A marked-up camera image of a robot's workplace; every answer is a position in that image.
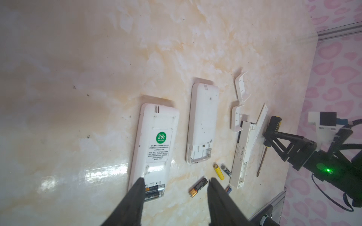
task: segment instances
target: vent slot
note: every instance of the vent slot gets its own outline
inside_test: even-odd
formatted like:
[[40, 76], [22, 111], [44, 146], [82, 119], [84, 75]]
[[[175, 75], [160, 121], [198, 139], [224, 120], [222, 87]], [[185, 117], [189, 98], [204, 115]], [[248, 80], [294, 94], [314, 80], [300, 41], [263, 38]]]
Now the vent slot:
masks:
[[160, 106], [155, 105], [155, 113], [160, 113]]

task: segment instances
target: beige marble tabletop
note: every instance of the beige marble tabletop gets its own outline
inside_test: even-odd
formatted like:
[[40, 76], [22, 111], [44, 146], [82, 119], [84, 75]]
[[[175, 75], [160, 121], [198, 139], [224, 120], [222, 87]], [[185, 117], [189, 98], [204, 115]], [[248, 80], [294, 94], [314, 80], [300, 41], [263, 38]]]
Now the beige marble tabletop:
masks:
[[[0, 3], [0, 225], [99, 225], [126, 194], [140, 106], [180, 120], [165, 196], [143, 225], [207, 225], [214, 162], [231, 168], [240, 71], [256, 121], [266, 103], [295, 133], [317, 36], [301, 0], [35, 0]], [[220, 88], [211, 159], [185, 161], [191, 87]], [[283, 190], [288, 164], [262, 138], [246, 185], [230, 196], [250, 217]], [[226, 187], [228, 180], [221, 182]]]

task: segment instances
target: black and yellow screwdriver handle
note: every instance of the black and yellow screwdriver handle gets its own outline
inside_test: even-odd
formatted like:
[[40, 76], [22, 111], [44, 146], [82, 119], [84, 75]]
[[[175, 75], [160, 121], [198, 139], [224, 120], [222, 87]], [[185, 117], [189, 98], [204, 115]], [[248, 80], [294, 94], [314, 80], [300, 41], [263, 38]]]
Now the black and yellow screwdriver handle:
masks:
[[[270, 118], [270, 121], [269, 121], [269, 125], [268, 127], [266, 128], [266, 131], [267, 132], [278, 132], [279, 130], [279, 126], [280, 126], [280, 123], [282, 122], [282, 118], [281, 117], [278, 117], [278, 116], [272, 116]], [[268, 148], [270, 148], [272, 146], [272, 144], [265, 140], [264, 141], [264, 145]]]

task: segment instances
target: green circle logo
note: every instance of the green circle logo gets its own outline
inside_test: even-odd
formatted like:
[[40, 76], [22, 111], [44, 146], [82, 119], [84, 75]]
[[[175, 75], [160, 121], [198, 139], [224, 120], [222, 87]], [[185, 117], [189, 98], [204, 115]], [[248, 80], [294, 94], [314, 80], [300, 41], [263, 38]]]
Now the green circle logo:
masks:
[[165, 142], [165, 140], [166, 140], [165, 132], [159, 132], [156, 136], [157, 143], [161, 144], [161, 143]]

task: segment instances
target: label sticker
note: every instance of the label sticker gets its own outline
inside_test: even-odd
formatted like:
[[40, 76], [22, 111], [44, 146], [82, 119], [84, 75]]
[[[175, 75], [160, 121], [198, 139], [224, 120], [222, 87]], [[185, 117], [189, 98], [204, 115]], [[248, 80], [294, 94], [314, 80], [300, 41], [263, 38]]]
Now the label sticker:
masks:
[[147, 163], [166, 162], [170, 150], [172, 130], [153, 129], [148, 145]]

